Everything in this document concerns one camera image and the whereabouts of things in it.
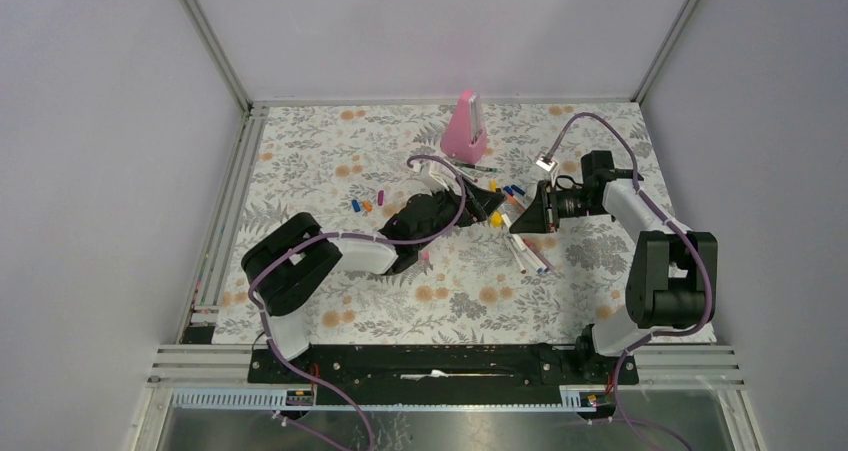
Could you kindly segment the dark green marker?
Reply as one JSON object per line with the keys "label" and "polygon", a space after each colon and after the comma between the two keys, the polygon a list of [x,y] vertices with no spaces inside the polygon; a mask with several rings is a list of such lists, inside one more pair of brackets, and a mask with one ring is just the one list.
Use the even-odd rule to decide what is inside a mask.
{"label": "dark green marker", "polygon": [[489,173],[494,173],[494,172],[498,171],[498,169],[494,168],[494,167],[479,166],[479,165],[473,165],[473,164],[468,164],[468,163],[460,163],[457,166],[462,167],[462,168],[466,168],[466,169],[473,169],[473,170],[477,170],[477,171],[481,171],[481,172],[489,172]]}

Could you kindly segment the purple capped white marker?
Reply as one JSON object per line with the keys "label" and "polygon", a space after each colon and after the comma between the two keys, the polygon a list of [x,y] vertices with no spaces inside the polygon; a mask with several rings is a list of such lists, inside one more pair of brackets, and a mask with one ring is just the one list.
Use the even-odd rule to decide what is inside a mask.
{"label": "purple capped white marker", "polygon": [[547,262],[543,259],[541,254],[533,247],[533,245],[527,241],[523,241],[525,247],[527,248],[527,252],[533,258],[535,262],[535,266],[538,269],[538,273],[547,273],[550,271],[550,267]]}

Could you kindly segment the red brown capped marker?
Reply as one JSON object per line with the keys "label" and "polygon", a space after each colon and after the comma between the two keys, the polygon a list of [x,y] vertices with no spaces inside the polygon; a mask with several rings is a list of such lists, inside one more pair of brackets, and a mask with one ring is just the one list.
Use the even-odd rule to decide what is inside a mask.
{"label": "red brown capped marker", "polygon": [[506,237],[505,240],[506,240],[506,243],[507,243],[512,255],[514,256],[514,258],[517,262],[517,265],[520,269],[520,272],[523,275],[526,275],[528,270],[527,270],[527,268],[524,264],[524,261],[522,260],[519,248],[516,246],[516,244],[515,244],[515,242],[512,238]]}

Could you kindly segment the magenta capped white marker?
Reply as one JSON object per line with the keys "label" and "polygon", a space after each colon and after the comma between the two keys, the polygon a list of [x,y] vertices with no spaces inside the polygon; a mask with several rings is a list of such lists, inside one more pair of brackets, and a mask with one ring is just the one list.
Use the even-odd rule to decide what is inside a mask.
{"label": "magenta capped white marker", "polygon": [[462,163],[459,163],[455,160],[448,160],[448,163],[469,182],[477,183],[478,178],[473,176],[467,168]]}

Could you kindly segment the pink translucent marker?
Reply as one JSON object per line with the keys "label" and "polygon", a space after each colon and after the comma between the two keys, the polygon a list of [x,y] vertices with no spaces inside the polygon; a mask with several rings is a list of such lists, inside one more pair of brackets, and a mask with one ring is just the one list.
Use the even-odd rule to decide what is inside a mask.
{"label": "pink translucent marker", "polygon": [[555,266],[550,262],[550,260],[544,255],[542,249],[532,241],[527,241],[526,245],[535,253],[536,257],[544,264],[546,270],[548,272],[555,271]]}

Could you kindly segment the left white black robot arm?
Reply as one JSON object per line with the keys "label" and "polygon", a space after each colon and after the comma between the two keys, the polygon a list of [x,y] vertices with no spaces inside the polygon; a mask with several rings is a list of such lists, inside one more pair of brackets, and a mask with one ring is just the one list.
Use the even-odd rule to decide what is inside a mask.
{"label": "left white black robot arm", "polygon": [[301,212],[243,256],[248,297],[274,352],[272,369],[285,381],[299,381],[309,372],[309,333],[300,313],[332,272],[400,274],[433,241],[485,223],[506,199],[500,189],[476,186],[444,158],[413,155],[407,165],[428,190],[411,196],[375,233],[325,232],[311,214]]}

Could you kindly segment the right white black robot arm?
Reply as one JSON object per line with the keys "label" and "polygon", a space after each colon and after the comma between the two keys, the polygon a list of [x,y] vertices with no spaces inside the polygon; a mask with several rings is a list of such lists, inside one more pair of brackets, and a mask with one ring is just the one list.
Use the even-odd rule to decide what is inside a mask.
{"label": "right white black robot arm", "polygon": [[612,356],[655,336],[694,335],[711,320],[718,243],[713,234],[693,231],[663,211],[641,189],[636,169],[616,167],[611,152],[583,156],[581,172],[582,182],[570,188],[538,182],[533,201],[509,231],[552,233],[564,219],[608,215],[633,240],[624,306],[588,326],[589,346],[573,357],[577,376],[597,383],[612,371]]}

